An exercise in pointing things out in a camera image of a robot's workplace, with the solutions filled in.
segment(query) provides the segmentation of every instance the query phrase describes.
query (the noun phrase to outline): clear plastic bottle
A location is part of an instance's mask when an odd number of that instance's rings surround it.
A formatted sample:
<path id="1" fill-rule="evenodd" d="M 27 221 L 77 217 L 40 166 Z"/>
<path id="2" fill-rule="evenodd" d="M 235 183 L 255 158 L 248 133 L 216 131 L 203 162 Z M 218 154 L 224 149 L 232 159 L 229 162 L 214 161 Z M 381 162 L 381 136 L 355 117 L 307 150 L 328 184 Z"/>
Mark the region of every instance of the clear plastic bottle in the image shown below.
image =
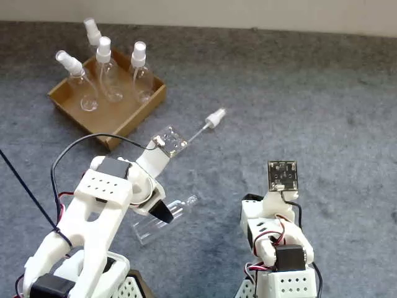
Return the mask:
<path id="1" fill-rule="evenodd" d="M 79 97 L 81 108 L 87 112 L 96 110 L 98 108 L 98 90 L 88 70 L 83 68 L 80 61 L 65 51 L 56 53 L 55 59 L 69 71 L 68 83 Z"/>
<path id="2" fill-rule="evenodd" d="M 174 216 L 174 220 L 171 223 L 165 223 L 152 215 L 148 215 L 141 221 L 134 223 L 133 229 L 140 243 L 146 245 L 183 222 L 191 213 L 192 207 L 196 205 L 197 201 L 197 196 L 190 196 L 186 201 L 176 200 L 168 204 L 167 207 Z"/>
<path id="3" fill-rule="evenodd" d="M 99 39 L 102 37 L 102 34 L 98 30 L 97 24 L 93 18 L 88 17 L 83 21 L 83 23 L 84 26 L 86 26 L 90 51 L 95 55 L 99 46 Z"/>
<path id="4" fill-rule="evenodd" d="M 154 93 L 154 76 L 146 62 L 146 44 L 144 42 L 136 42 L 134 45 L 130 73 L 132 74 L 133 92 L 138 101 L 145 103 Z"/>
<path id="5" fill-rule="evenodd" d="M 100 90 L 110 102 L 121 101 L 124 97 L 123 88 L 120 84 L 117 63 L 111 58 L 110 39 L 103 36 L 99 40 L 96 54 L 96 75 Z"/>

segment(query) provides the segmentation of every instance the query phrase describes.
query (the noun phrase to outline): black cable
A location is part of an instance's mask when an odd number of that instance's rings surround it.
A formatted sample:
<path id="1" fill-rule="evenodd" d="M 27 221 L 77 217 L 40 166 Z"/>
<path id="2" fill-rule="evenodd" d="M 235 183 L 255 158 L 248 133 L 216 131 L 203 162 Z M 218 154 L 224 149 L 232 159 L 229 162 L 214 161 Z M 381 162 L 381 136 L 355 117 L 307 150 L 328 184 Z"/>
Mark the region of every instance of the black cable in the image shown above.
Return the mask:
<path id="1" fill-rule="evenodd" d="M 154 150 L 157 148 L 157 146 L 153 147 L 153 148 L 146 148 L 143 145 L 140 145 L 139 143 L 134 142 L 133 140 L 130 140 L 129 138 L 125 138 L 122 137 L 120 135 L 113 135 L 111 133 L 93 133 L 91 135 L 86 135 L 84 137 L 81 137 L 77 140 L 75 140 L 73 143 L 71 143 L 69 146 L 67 146 L 62 152 L 61 154 L 59 154 L 59 156 L 56 158 L 56 160 L 53 162 L 52 166 L 51 166 L 51 184 L 52 184 L 52 189 L 54 192 L 54 197 L 55 197 L 55 204 L 56 204 L 56 222 L 58 223 L 60 221 L 60 215 L 61 215 L 61 202 L 59 200 L 58 197 L 58 188 L 56 186 L 56 180 L 55 180 L 55 168 L 57 166 L 57 164 L 60 162 L 60 160 L 62 159 L 62 157 L 67 154 L 67 152 L 72 149 L 72 147 L 74 147 L 75 145 L 77 145 L 78 143 L 80 143 L 81 141 L 84 141 L 88 138 L 94 138 L 94 137 L 112 137 L 112 138 L 118 138 L 120 140 L 126 141 L 128 143 L 131 143 L 134 146 L 137 146 L 141 149 L 144 150 Z"/>
<path id="2" fill-rule="evenodd" d="M 10 170 L 12 171 L 12 173 L 14 174 L 14 176 L 18 179 L 19 183 L 21 183 L 22 187 L 25 189 L 25 191 L 27 192 L 27 194 L 30 196 L 30 198 L 33 200 L 33 202 L 35 203 L 35 205 L 37 206 L 37 208 L 41 211 L 41 213 L 44 215 L 44 217 L 48 220 L 48 222 L 50 223 L 50 225 L 53 228 L 53 231 L 55 231 L 57 234 L 59 234 L 59 236 L 61 236 L 63 239 L 65 239 L 65 241 L 68 243 L 68 245 L 70 247 L 72 247 L 72 243 L 70 242 L 70 240 L 68 239 L 68 237 L 66 237 L 65 235 L 63 235 L 60 231 L 60 229 L 56 226 L 56 224 L 52 221 L 51 217 L 47 214 L 47 212 L 45 212 L 44 208 L 40 205 L 40 203 L 38 202 L 38 200 L 35 198 L 35 196 L 33 195 L 33 193 L 30 191 L 29 187 L 26 185 L 25 181 L 21 178 L 21 176 L 19 176 L 17 170 L 14 168 L 14 166 L 11 164 L 11 162 L 8 160 L 7 156 L 3 153 L 3 151 L 0 149 L 0 155 L 1 157 L 4 159 L 4 161 L 6 162 L 6 164 L 8 165 L 8 167 L 10 168 Z"/>
<path id="3" fill-rule="evenodd" d="M 292 205 L 298 208 L 299 210 L 299 215 L 298 215 L 298 225 L 300 229 L 302 230 L 302 207 L 300 204 L 295 203 L 295 202 L 290 202 L 286 201 L 284 198 L 284 193 L 280 191 L 281 198 L 283 199 L 284 203 L 288 205 Z M 317 267 L 315 262 L 311 263 L 314 267 L 314 270 L 316 271 L 317 277 L 318 277 L 318 290 L 317 290 L 317 298 L 321 298 L 321 294 L 323 293 L 323 277 L 321 275 L 320 269 Z"/>
<path id="4" fill-rule="evenodd" d="M 284 203 L 288 204 L 288 205 L 292 205 L 298 208 L 298 226 L 300 227 L 300 229 L 302 229 L 302 207 L 301 205 L 299 205 L 298 203 L 295 202 L 291 202 L 291 201 L 286 201 L 284 198 L 284 193 L 283 191 L 280 191 L 281 194 L 281 198 L 283 199 Z"/>
<path id="5" fill-rule="evenodd" d="M 312 262 L 312 265 L 314 267 L 314 270 L 317 273 L 318 277 L 318 291 L 317 291 L 317 298 L 321 298 L 321 294 L 323 293 L 323 277 L 321 275 L 320 269 L 318 269 L 317 265 L 315 262 Z"/>
<path id="6" fill-rule="evenodd" d="M 17 297 L 20 298 L 19 292 L 18 292 L 18 284 L 19 281 L 24 277 L 24 274 L 22 274 L 21 276 L 19 276 L 17 278 L 17 280 L 15 281 L 15 293 L 17 294 Z"/>
<path id="7" fill-rule="evenodd" d="M 255 272 L 255 292 L 254 292 L 254 297 L 256 298 L 256 289 L 258 286 L 258 271 Z"/>

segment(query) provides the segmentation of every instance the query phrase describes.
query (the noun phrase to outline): spray nozzle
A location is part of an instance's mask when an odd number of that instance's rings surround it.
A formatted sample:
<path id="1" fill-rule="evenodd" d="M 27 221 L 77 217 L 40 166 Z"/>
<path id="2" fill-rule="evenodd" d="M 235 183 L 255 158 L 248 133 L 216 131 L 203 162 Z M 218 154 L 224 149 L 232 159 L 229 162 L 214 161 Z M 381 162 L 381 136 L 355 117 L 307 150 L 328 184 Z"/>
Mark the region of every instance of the spray nozzle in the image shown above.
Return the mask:
<path id="1" fill-rule="evenodd" d="M 55 59 L 61 63 L 72 75 L 78 76 L 83 70 L 83 65 L 81 62 L 65 51 L 58 51 L 55 54 Z"/>
<path id="2" fill-rule="evenodd" d="M 226 109 L 224 107 L 221 107 L 214 113 L 210 114 L 207 118 L 205 118 L 205 125 L 197 133 L 195 133 L 193 137 L 190 138 L 188 143 L 197 138 L 207 128 L 214 129 L 225 115 Z"/>
<path id="3" fill-rule="evenodd" d="M 136 42 L 134 52 L 131 56 L 131 64 L 133 67 L 142 67 L 146 63 L 146 44 L 144 42 Z"/>
<path id="4" fill-rule="evenodd" d="M 112 51 L 110 49 L 110 38 L 103 36 L 99 39 L 99 46 L 97 48 L 97 61 L 100 63 L 107 63 L 110 61 Z"/>
<path id="5" fill-rule="evenodd" d="M 102 37 L 102 35 L 98 30 L 95 20 L 91 17 L 88 17 L 83 21 L 83 23 L 86 26 L 87 37 L 90 45 L 94 45 L 97 47 L 99 45 L 99 39 Z"/>

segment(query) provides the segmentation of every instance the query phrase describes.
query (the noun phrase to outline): cardboard tray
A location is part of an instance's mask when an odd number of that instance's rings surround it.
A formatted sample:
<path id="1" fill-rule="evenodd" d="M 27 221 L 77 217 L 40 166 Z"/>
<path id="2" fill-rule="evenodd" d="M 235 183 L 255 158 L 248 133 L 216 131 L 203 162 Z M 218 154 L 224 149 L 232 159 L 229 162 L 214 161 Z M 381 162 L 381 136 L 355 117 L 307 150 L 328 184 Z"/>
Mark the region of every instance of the cardboard tray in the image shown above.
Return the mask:
<path id="1" fill-rule="evenodd" d="M 86 112 L 81 109 L 79 99 L 73 94 L 67 79 L 56 85 L 48 95 L 60 111 L 72 118 L 87 132 L 112 133 L 126 137 L 165 100 L 166 85 L 159 78 L 154 77 L 154 94 L 148 102 L 139 103 L 133 96 L 132 78 L 128 72 L 129 57 L 115 49 L 112 49 L 112 57 L 120 66 L 119 77 L 125 93 L 122 101 L 109 102 L 98 88 L 98 108 L 92 112 Z M 93 74 L 93 80 L 98 86 L 97 78 L 94 76 L 95 62 L 95 57 L 91 57 L 84 63 L 84 67 Z M 121 142 L 112 137 L 98 137 L 98 140 L 109 150 L 113 150 Z"/>

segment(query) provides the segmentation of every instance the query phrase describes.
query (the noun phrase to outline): white wall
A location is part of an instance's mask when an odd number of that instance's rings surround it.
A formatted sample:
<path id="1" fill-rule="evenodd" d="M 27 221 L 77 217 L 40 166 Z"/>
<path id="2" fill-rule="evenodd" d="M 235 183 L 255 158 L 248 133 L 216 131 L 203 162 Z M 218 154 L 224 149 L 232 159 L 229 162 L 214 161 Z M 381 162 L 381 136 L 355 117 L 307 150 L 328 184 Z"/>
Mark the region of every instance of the white wall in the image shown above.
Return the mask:
<path id="1" fill-rule="evenodd" d="M 0 20 L 185 25 L 397 36 L 397 0 L 2 0 Z"/>

